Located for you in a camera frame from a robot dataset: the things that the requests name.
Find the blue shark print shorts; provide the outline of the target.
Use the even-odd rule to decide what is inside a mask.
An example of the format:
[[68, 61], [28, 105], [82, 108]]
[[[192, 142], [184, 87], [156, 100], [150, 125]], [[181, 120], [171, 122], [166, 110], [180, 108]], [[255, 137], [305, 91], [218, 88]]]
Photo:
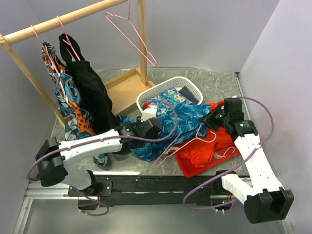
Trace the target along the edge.
[[206, 136], [207, 130], [199, 119], [206, 116], [210, 110], [211, 106], [209, 104], [179, 104], [175, 107], [175, 112], [172, 109], [168, 109], [157, 117], [163, 126], [159, 138], [166, 137], [174, 129], [175, 115], [177, 115], [177, 127], [174, 133], [164, 141], [146, 142], [143, 147], [133, 149], [132, 152], [145, 161], [153, 161], [171, 143], [174, 145], [183, 143], [193, 138], [197, 131], [199, 131], [200, 137]]

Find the pink wire hanger front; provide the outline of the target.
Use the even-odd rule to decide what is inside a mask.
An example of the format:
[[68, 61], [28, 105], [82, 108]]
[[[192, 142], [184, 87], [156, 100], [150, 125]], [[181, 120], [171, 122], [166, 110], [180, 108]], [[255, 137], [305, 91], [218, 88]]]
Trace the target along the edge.
[[192, 138], [191, 140], [188, 140], [187, 142], [184, 142], [181, 147], [176, 147], [176, 146], [174, 146], [174, 143], [180, 138], [181, 134], [179, 134], [170, 143], [170, 145], [160, 154], [160, 156], [154, 161], [154, 163], [152, 164], [152, 167], [153, 168], [159, 167], [167, 158], [173, 156], [176, 152], [180, 151], [181, 149], [183, 149], [184, 147], [186, 147], [187, 145], [189, 145], [191, 142], [193, 142], [195, 140], [199, 140], [199, 141], [202, 141], [204, 143], [212, 143], [216, 140], [216, 133], [213, 131], [210, 131], [210, 133], [212, 133], [214, 135], [214, 138], [212, 140], [204, 140], [204, 139], [200, 138], [198, 136], [198, 134], [199, 134], [201, 128], [202, 128], [202, 126], [200, 125], [200, 127], [198, 128], [194, 138]]

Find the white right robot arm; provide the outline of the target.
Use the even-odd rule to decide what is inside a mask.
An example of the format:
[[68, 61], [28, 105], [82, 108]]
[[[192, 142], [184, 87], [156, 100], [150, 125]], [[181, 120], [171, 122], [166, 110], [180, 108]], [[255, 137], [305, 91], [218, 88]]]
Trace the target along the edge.
[[252, 185], [239, 178], [233, 169], [215, 176], [214, 190], [219, 194], [232, 193], [244, 207], [252, 224], [283, 220], [294, 201], [290, 189], [284, 189], [265, 156], [255, 124], [244, 119], [243, 97], [224, 99], [209, 114], [200, 119], [213, 130], [223, 127], [239, 150]]

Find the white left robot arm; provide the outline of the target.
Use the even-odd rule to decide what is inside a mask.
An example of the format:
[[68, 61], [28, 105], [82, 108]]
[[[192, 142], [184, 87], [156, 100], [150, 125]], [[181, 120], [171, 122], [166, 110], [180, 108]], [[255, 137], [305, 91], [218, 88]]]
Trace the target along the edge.
[[39, 179], [43, 187], [64, 183], [77, 188], [87, 196], [97, 190], [95, 177], [90, 170], [81, 170], [75, 164], [93, 156], [107, 153], [124, 153], [140, 148], [146, 142], [158, 139], [162, 124], [155, 117], [143, 122], [120, 125], [103, 134], [77, 141], [45, 141], [36, 159]]

